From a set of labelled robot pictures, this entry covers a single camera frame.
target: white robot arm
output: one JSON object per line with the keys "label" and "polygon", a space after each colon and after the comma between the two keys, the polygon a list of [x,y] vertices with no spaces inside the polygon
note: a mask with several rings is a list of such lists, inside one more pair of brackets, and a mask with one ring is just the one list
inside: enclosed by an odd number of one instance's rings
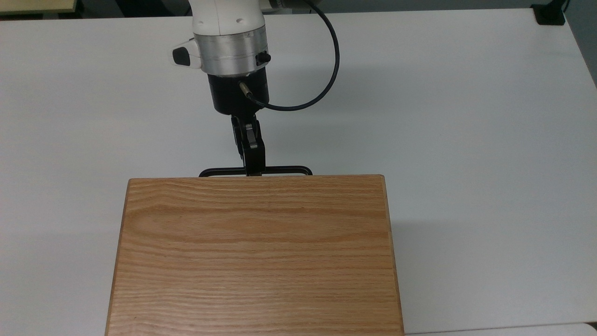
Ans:
{"label": "white robot arm", "polygon": [[[305,167],[266,167],[265,146],[255,113],[264,107],[296,111],[315,104],[331,88],[338,73],[340,52],[330,21],[311,0],[189,0],[194,38],[176,46],[171,63],[201,69],[208,75],[214,107],[232,116],[236,144],[244,167],[208,170],[202,176],[244,173],[299,172]],[[336,66],[330,83],[317,98],[299,106],[269,104],[265,66],[271,61],[262,11],[279,8],[313,8],[326,22],[336,49]]]}

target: wooden box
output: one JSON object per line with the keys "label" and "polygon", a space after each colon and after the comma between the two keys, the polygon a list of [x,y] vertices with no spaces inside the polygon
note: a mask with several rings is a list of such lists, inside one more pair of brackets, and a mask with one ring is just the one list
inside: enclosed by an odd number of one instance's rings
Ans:
{"label": "wooden box", "polygon": [[130,180],[107,336],[403,334],[383,176]]}

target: black mount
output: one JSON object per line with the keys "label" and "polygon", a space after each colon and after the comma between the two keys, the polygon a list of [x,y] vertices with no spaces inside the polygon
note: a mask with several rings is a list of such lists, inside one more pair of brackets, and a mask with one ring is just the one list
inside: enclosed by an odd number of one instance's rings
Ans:
{"label": "black mount", "polygon": [[219,113],[232,116],[234,138],[244,167],[207,169],[199,177],[268,174],[313,175],[309,168],[303,166],[266,166],[265,144],[261,137],[261,126],[255,116],[261,107],[248,100],[239,86],[239,82],[242,80],[251,87],[255,97],[262,102],[269,102],[265,68],[246,77],[229,78],[209,75],[209,79],[214,107]]}
{"label": "black mount", "polygon": [[563,26],[566,23],[562,6],[566,0],[553,0],[547,5],[531,5],[537,23],[542,26]]}

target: oak wood surface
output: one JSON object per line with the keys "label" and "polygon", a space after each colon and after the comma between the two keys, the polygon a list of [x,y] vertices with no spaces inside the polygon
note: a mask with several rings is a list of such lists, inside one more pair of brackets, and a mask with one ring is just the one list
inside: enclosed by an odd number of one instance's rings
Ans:
{"label": "oak wood surface", "polygon": [[75,4],[76,0],[0,0],[0,14],[74,12]]}
{"label": "oak wood surface", "polygon": [[132,179],[106,335],[403,335],[384,179]]}

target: white surface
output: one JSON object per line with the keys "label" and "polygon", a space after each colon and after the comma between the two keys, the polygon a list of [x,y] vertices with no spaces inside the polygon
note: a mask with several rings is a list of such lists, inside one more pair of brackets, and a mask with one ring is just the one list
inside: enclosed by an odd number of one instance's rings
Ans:
{"label": "white surface", "polygon": [[[330,16],[342,68],[259,112],[270,165],[386,175],[409,333],[597,320],[597,90],[531,10]],[[272,103],[327,83],[317,16],[267,17]],[[241,164],[190,18],[0,22],[0,334],[103,335],[129,178]]]}
{"label": "white surface", "polygon": [[597,331],[586,324],[530,326],[454,332],[434,332],[418,336],[597,336]]}

